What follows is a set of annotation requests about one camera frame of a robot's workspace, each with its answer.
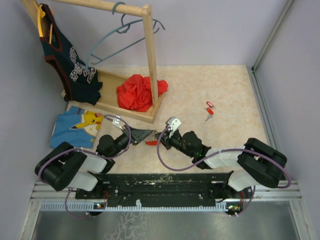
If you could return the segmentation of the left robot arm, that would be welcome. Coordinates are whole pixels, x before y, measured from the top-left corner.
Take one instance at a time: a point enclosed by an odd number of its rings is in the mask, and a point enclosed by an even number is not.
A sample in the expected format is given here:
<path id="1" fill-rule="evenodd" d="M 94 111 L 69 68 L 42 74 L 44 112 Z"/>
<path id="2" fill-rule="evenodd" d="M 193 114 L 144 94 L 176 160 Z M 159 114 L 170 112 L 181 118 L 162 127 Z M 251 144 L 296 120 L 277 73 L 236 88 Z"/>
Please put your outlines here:
<path id="1" fill-rule="evenodd" d="M 155 130 L 124 127 L 116 139 L 103 135 L 95 152 L 63 142 L 36 165 L 34 173 L 55 191 L 78 188 L 97 199 L 103 195 L 104 186 L 98 183 L 96 175 L 110 171 L 115 164 L 114 159 L 130 145 L 136 146 L 148 138 L 153 141 L 156 134 Z"/>

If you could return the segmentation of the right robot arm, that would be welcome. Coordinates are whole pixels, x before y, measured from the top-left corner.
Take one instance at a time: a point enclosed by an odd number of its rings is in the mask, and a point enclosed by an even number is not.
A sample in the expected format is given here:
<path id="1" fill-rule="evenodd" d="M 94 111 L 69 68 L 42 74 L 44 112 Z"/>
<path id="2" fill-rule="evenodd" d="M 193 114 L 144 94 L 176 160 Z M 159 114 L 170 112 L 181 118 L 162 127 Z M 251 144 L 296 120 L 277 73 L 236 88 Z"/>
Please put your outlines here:
<path id="1" fill-rule="evenodd" d="M 235 198 L 245 188 L 256 185 L 279 189 L 282 178 L 287 179 L 283 189 L 291 185 L 292 178 L 285 169 L 287 157 L 257 138 L 249 138 L 241 147 L 220 149 L 204 145 L 194 131 L 181 135 L 178 130 L 165 129 L 155 138 L 158 148 L 174 148 L 192 159 L 189 166 L 173 168 L 164 162 L 158 150 L 157 157 L 168 170 L 184 172 L 194 167 L 202 170 L 230 168 L 231 172 L 223 185 L 223 192 L 229 198 Z"/>

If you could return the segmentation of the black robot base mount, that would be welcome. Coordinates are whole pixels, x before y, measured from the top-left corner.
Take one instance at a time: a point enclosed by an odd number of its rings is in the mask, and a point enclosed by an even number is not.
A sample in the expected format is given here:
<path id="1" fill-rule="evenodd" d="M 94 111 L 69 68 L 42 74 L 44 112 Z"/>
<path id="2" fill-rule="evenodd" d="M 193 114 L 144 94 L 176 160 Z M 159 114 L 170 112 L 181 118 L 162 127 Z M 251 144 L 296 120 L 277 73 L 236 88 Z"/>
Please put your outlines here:
<path id="1" fill-rule="evenodd" d="M 229 173 L 100 174 L 92 191 L 78 189 L 77 200 L 105 199 L 108 207 L 213 207 L 240 193 L 227 185 Z"/>

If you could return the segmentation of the red handled metal key organizer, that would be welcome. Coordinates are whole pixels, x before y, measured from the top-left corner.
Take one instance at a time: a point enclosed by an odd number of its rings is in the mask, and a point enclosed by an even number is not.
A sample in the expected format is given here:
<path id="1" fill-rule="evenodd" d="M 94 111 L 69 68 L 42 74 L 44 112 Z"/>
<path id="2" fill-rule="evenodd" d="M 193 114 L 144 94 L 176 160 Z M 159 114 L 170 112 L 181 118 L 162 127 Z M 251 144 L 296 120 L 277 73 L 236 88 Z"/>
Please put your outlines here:
<path id="1" fill-rule="evenodd" d="M 144 140 L 145 144 L 148 146 L 156 146 L 158 144 L 159 135 L 159 132 L 154 131 Z"/>

